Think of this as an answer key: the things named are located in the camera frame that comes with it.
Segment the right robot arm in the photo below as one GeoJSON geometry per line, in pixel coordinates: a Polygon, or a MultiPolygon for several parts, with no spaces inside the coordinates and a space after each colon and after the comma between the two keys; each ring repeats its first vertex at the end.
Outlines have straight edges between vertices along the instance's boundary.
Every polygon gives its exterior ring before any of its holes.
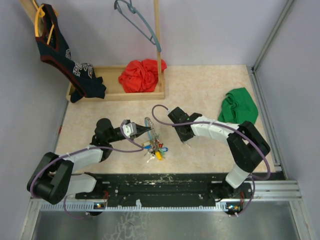
{"type": "Polygon", "coordinates": [[[235,198],[241,192],[241,184],[269,154],[271,148],[253,123],[225,123],[209,119],[200,113],[188,115],[180,107],[168,114],[181,142],[193,137],[207,137],[226,144],[234,165],[225,177],[223,192],[235,198]]]}

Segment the large metal keyring with keys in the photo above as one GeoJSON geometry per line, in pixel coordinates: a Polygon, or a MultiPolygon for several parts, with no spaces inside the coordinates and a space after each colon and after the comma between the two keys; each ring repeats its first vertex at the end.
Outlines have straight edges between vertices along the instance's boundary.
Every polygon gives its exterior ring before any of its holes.
{"type": "Polygon", "coordinates": [[[148,157],[146,163],[148,164],[151,160],[155,159],[159,161],[164,160],[165,154],[169,149],[160,141],[160,136],[156,132],[154,123],[149,117],[144,118],[144,124],[146,127],[150,127],[150,130],[147,132],[148,141],[142,144],[144,149],[147,150],[144,154],[145,157],[148,157]]]}

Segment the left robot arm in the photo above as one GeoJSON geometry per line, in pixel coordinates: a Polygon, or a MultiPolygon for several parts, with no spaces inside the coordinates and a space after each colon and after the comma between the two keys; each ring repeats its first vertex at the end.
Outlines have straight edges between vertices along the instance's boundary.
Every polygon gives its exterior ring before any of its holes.
{"type": "Polygon", "coordinates": [[[116,151],[112,143],[135,138],[149,132],[150,126],[142,126],[124,120],[119,127],[113,127],[108,118],[97,121],[91,143],[72,153],[58,155],[47,152],[31,175],[26,189],[34,198],[55,205],[69,195],[87,193],[97,199],[103,195],[104,186],[89,173],[76,172],[86,166],[105,161],[116,151]]]}

